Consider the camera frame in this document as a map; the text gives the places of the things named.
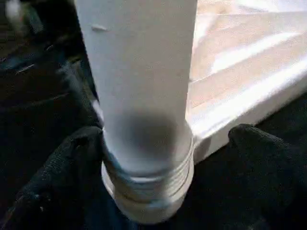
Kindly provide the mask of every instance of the pvc pipe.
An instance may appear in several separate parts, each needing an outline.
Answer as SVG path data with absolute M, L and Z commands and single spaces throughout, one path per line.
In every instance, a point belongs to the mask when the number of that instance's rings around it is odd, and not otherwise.
M 104 114 L 104 184 L 130 219 L 163 221 L 193 176 L 185 111 L 196 1 L 75 4 Z

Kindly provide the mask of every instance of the dark cloth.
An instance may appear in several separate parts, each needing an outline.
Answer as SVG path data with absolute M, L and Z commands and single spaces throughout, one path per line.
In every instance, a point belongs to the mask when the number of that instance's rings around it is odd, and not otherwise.
M 307 94 L 257 128 L 232 129 L 229 143 L 195 166 L 181 209 L 164 223 L 144 226 L 123 216 L 103 186 L 105 149 L 89 102 L 61 92 L 34 102 L 30 93 L 30 104 L 29 98 L 10 107 L 6 101 L 0 110 L 3 229 L 303 228 Z

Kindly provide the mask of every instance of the white plastic pipe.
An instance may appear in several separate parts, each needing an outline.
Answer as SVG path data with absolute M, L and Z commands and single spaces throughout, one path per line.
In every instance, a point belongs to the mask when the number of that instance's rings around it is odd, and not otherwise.
M 76 0 L 104 115 L 104 184 L 120 210 L 157 223 L 193 176 L 185 121 L 195 0 Z

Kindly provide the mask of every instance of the white surface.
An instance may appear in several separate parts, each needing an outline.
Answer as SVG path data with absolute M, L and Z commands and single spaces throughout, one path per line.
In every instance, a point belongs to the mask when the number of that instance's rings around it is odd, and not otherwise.
M 307 89 L 307 1 L 200 0 L 187 119 L 199 162 Z

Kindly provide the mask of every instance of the white pipe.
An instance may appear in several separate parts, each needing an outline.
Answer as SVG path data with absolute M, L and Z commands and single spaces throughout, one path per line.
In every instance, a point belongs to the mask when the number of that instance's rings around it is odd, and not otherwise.
M 75 4 L 104 114 L 105 186 L 129 218 L 163 221 L 193 175 L 185 111 L 196 1 Z

